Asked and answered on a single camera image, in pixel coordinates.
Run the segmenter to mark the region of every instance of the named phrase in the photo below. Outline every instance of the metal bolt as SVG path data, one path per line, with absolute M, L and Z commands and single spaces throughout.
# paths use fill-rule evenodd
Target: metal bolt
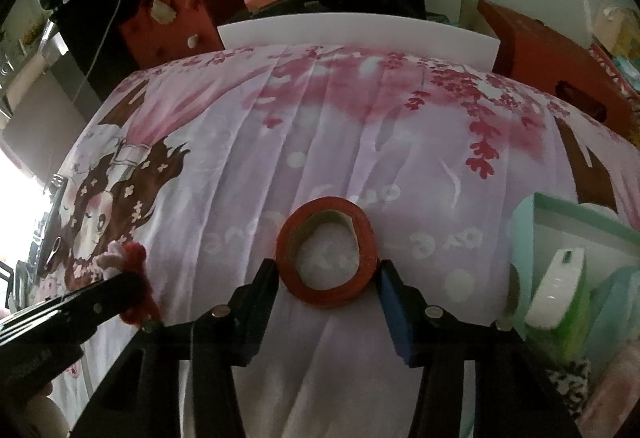
M 510 332 L 513 329 L 513 323 L 504 317 L 500 317 L 495 322 L 495 327 L 501 332 Z
M 444 315 L 444 310 L 439 306 L 429 306 L 424 314 L 430 319 L 440 319 Z
M 231 308 L 226 304 L 219 304 L 218 306 L 213 306 L 211 310 L 211 315 L 213 315 L 216 319 L 222 319 L 222 317 L 226 317 L 231 313 Z

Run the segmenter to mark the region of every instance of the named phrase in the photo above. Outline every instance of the wire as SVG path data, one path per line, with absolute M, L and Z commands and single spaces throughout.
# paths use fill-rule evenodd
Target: wire
M 109 23 L 107 24 L 107 27 L 106 27 L 106 29 L 104 31 L 104 35 L 102 36 L 102 40 L 100 41 L 100 44 L 98 44 L 98 49 L 95 50 L 95 55 L 94 55 L 94 59 L 91 62 L 91 66 L 89 66 L 89 70 L 84 75 L 84 78 L 82 78 L 82 82 L 80 82 L 80 85 L 78 86 L 78 90 L 76 91 L 76 94 L 74 95 L 74 99 L 71 101 L 71 103 L 73 103 L 73 104 L 76 103 L 76 100 L 78 99 L 78 96 L 80 95 L 80 91 L 82 90 L 82 86 L 84 86 L 84 84 L 86 84 L 86 81 L 89 79 L 89 75 L 91 74 L 91 72 L 94 69 L 95 62 L 96 62 L 96 60 L 98 60 L 98 55 L 100 55 L 100 50 L 102 49 L 102 46 L 104 45 L 104 41 L 107 39 L 107 35 L 109 34 L 109 30 L 111 29 L 111 25 L 113 24 L 113 21 L 116 18 L 118 10 L 120 9 L 120 4 L 122 4 L 122 0 L 118 0 L 118 2 L 116 2 L 116 7 L 115 7 L 115 10 L 113 11 L 113 15 L 111 16 L 111 19 L 109 19 Z

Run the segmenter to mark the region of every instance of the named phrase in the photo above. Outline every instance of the red tape roll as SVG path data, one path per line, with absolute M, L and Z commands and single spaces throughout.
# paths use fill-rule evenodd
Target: red tape roll
M 303 283 L 294 263 L 300 246 L 325 223 L 339 223 L 352 231 L 358 242 L 360 263 L 346 283 L 315 290 Z M 378 267 L 378 252 L 367 214 L 346 199 L 327 196 L 310 201 L 291 214 L 278 234 L 275 261 L 283 283 L 295 298 L 318 308 L 335 308 L 353 301 L 371 281 Z

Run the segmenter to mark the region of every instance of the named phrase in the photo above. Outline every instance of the white board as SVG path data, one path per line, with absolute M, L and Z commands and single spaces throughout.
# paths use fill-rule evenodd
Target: white board
M 270 44 L 344 44 L 494 67 L 500 41 L 447 24 L 365 13 L 309 13 L 253 19 L 218 28 L 226 49 Z

